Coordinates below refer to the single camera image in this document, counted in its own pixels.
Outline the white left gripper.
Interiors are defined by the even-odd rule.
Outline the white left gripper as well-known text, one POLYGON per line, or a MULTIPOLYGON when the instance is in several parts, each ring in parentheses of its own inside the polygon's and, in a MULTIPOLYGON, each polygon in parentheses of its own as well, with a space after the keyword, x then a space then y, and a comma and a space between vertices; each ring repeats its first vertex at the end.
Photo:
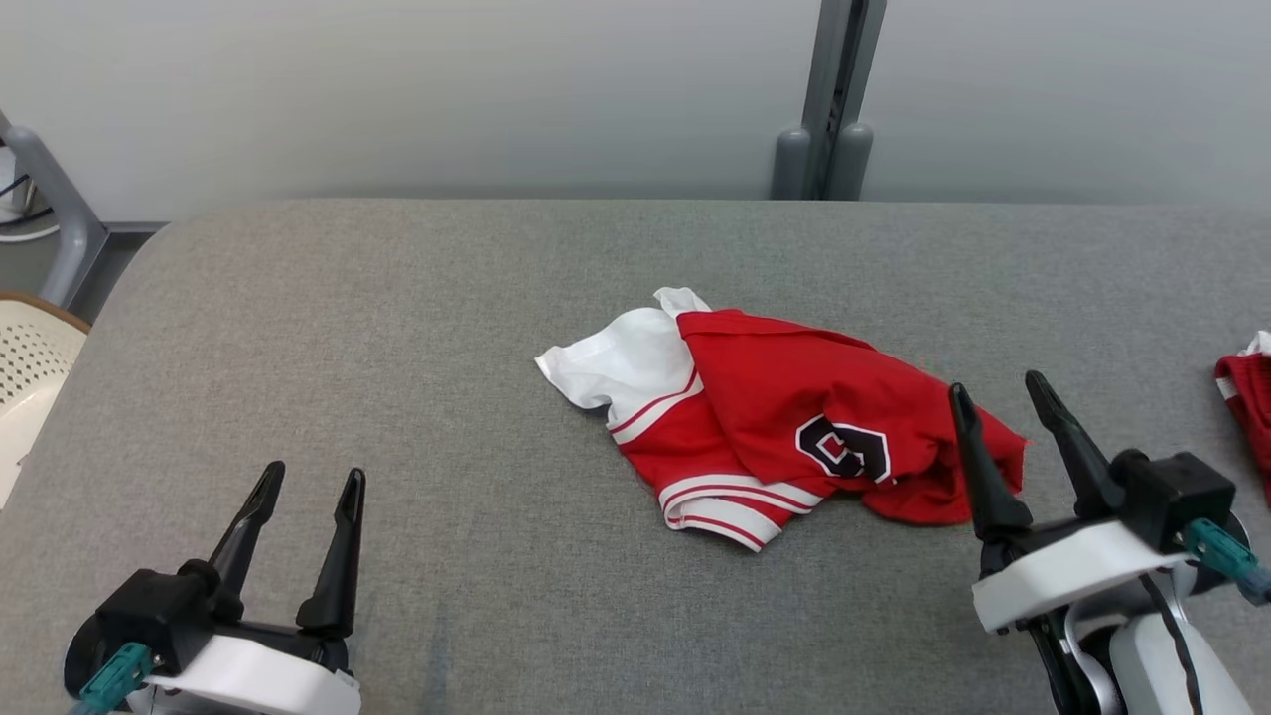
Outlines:
MULTIPOLYGON (((282 461, 268 464, 210 565, 219 592, 240 597, 261 530, 273 516, 285 480, 282 461)), ((136 714, 358 714, 361 685, 350 669, 347 640, 355 629, 361 564, 366 474, 352 469, 333 511, 330 540, 296 629, 245 622, 144 624, 130 643, 146 648, 149 673, 130 692, 136 714)))

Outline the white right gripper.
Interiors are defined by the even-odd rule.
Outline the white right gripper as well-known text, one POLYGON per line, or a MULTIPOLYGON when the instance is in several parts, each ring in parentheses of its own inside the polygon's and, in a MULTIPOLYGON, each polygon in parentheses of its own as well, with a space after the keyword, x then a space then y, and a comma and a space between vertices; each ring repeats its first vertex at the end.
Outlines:
MULTIPOLYGON (((1110 461, 1068 411, 1038 370, 1024 373, 1038 420, 1052 434, 1077 500, 1080 519, 1116 516, 1125 490, 1110 475, 1110 461)), ((969 497, 974 533, 984 544, 982 575, 972 584, 975 613, 984 631, 994 632, 1022 620, 1115 591, 1157 570, 1185 565, 1182 552, 1164 555, 1120 521, 1085 526, 1031 555, 1005 560, 1009 546, 994 540, 1030 532, 1035 517, 1003 480, 982 439, 979 408, 963 384, 949 384, 949 411, 969 497)))

